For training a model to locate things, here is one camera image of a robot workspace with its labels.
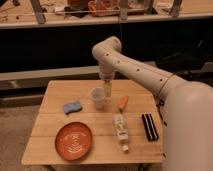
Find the paper cup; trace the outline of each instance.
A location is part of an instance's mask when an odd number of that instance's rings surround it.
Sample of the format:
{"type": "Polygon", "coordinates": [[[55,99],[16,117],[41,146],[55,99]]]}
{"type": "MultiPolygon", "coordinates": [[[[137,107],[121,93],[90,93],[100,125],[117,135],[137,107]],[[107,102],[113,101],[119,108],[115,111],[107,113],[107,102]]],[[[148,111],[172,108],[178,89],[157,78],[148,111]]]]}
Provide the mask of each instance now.
{"type": "Polygon", "coordinates": [[[102,87],[94,88],[91,91],[91,99],[96,109],[102,109],[105,103],[105,92],[102,87]]]}

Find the bottle cap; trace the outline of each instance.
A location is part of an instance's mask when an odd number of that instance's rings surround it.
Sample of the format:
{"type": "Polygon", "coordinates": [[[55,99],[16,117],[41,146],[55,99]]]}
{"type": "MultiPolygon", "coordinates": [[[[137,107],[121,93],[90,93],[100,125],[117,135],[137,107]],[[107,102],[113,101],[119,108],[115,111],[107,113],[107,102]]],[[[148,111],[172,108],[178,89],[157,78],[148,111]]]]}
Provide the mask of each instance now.
{"type": "Polygon", "coordinates": [[[126,145],[126,144],[123,145],[123,151],[124,152],[128,152],[129,151],[128,145],[126,145]]]}

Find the orange bowl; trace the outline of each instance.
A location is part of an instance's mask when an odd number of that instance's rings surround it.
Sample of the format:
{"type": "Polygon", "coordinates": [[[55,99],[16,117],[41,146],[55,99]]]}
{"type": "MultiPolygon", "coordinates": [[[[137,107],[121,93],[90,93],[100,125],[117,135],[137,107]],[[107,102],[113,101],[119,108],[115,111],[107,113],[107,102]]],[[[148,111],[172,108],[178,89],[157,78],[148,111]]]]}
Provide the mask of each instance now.
{"type": "Polygon", "coordinates": [[[85,156],[92,146],[92,132],[81,122],[71,122],[62,127],[56,138],[57,153],[65,160],[76,160],[85,156]]]}

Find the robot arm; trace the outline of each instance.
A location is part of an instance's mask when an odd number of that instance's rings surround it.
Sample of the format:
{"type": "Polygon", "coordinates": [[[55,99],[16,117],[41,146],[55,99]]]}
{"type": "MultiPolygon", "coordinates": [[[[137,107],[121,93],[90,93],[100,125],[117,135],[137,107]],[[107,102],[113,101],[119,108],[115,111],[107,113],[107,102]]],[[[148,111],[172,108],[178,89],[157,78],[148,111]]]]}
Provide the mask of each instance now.
{"type": "Polygon", "coordinates": [[[170,72],[128,58],[120,52],[121,42],[116,37],[110,37],[93,47],[92,53],[99,61],[102,80],[110,81],[117,70],[143,85],[161,100],[165,100],[172,88],[186,82],[170,72]]]}
{"type": "Polygon", "coordinates": [[[100,77],[117,70],[164,101],[163,171],[213,170],[213,89],[121,55],[121,43],[110,37],[93,48],[100,77]]]}

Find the orange object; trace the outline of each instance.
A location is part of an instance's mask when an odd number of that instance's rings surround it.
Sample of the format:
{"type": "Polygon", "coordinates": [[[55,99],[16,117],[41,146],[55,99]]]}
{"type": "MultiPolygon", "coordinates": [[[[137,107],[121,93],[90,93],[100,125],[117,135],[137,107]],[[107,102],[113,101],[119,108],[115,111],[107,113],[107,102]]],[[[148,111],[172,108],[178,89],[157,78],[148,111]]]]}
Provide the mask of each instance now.
{"type": "Polygon", "coordinates": [[[129,96],[124,96],[122,97],[122,99],[120,100],[119,104],[118,104],[118,109],[119,111],[122,113],[127,105],[127,102],[129,100],[129,96]]]}
{"type": "Polygon", "coordinates": [[[76,160],[86,155],[92,146],[92,133],[81,122],[71,122],[58,132],[55,148],[65,160],[76,160]]]}
{"type": "Polygon", "coordinates": [[[92,16],[108,16],[118,14],[118,0],[94,0],[88,2],[88,9],[92,16]]]}

